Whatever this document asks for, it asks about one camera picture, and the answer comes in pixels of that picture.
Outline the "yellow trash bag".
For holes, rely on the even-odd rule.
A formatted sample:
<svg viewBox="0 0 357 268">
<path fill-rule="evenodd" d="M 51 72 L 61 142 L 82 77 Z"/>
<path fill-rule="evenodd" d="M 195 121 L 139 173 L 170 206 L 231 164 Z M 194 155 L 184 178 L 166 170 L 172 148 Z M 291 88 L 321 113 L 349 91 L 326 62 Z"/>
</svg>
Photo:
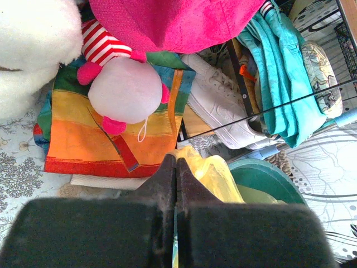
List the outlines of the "yellow trash bag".
<svg viewBox="0 0 357 268">
<path fill-rule="evenodd" d="M 228 165 L 220 156 L 202 158 L 191 146 L 174 150 L 177 160 L 174 267 L 257 266 L 249 257 L 254 250 L 253 213 L 262 218 L 268 205 L 282 204 L 269 194 L 243 188 L 244 198 Z"/>
</svg>

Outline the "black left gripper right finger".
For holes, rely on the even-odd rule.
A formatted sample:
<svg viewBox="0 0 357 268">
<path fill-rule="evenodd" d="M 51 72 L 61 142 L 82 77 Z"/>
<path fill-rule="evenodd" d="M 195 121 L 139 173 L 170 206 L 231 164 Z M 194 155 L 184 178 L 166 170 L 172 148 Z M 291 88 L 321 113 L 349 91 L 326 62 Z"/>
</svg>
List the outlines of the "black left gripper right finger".
<svg viewBox="0 0 357 268">
<path fill-rule="evenodd" d="M 337 267 L 307 206 L 224 203 L 182 158 L 176 176 L 179 267 Z"/>
</svg>

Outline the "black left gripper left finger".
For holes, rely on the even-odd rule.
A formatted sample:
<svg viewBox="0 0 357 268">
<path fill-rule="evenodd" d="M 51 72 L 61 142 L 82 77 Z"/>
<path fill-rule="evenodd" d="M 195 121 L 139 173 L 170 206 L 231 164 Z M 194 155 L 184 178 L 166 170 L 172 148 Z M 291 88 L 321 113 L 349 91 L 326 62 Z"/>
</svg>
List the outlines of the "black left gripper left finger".
<svg viewBox="0 0 357 268">
<path fill-rule="evenodd" d="M 171 267 L 176 159 L 115 199 L 41 198 L 19 212 L 2 267 Z"/>
</svg>

